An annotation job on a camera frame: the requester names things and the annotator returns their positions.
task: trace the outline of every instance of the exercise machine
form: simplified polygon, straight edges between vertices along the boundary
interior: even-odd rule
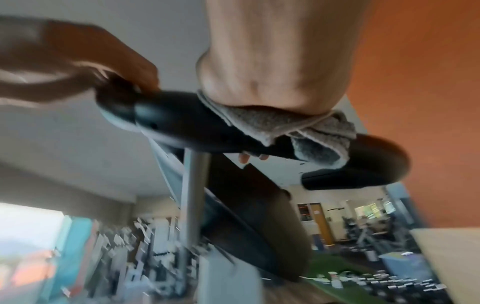
[[[180,207],[181,246],[168,296],[182,297],[198,286],[200,304],[221,301],[221,290],[209,289],[209,281],[229,280],[218,277],[228,275],[215,268],[221,259],[246,269],[242,278],[250,289],[261,285],[259,273],[264,278],[299,280],[309,264],[311,240],[287,195],[251,164],[241,169],[224,156],[249,152],[297,159],[289,137],[265,147],[225,124],[195,93],[163,91],[144,96],[123,79],[97,88],[96,102],[108,121],[148,138]],[[341,169],[304,174],[302,185],[308,190],[385,185],[403,178],[410,166],[399,146],[368,135],[351,143],[349,156]],[[200,256],[197,286],[190,279],[192,254]],[[237,289],[229,287],[229,302],[245,300],[245,290],[239,285]]]

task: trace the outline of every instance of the door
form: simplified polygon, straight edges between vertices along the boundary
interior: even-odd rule
[[[325,218],[324,210],[320,203],[310,204],[311,211],[313,213],[313,219],[315,220],[316,224],[318,225],[318,229],[320,230],[320,234],[325,241],[325,245],[334,245],[335,240],[332,236],[332,231],[330,230],[330,226]]]

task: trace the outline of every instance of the orange wall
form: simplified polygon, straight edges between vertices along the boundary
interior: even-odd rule
[[[480,224],[480,1],[374,1],[348,96],[409,151],[429,225]]]

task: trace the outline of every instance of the black seat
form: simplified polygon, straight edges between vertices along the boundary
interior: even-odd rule
[[[308,266],[311,240],[288,198],[252,165],[240,169],[223,155],[248,151],[296,159],[289,137],[280,137],[273,146],[265,147],[226,125],[194,93],[162,92],[146,97],[126,81],[115,79],[98,88],[96,99],[103,115],[113,124],[150,138],[177,203],[182,194],[182,172],[174,163],[183,162],[184,148],[213,153],[202,235],[267,272],[290,280],[302,275]],[[324,184],[329,189],[356,188],[399,180],[408,170],[403,167],[408,166],[408,158],[401,149],[397,153],[395,146],[392,155],[402,161],[392,161],[392,145],[384,149],[379,143],[385,141],[371,138],[360,136],[352,144],[347,166],[317,173],[321,177],[310,178],[309,187]]]

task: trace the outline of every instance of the person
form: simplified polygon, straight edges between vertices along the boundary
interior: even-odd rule
[[[234,107],[328,112],[347,90],[369,3],[205,0],[210,48],[196,67],[203,92]],[[160,89],[155,65],[97,26],[0,17],[0,40],[0,70],[64,76],[37,85],[0,83],[3,104],[66,100],[97,86],[109,73],[146,94]]]

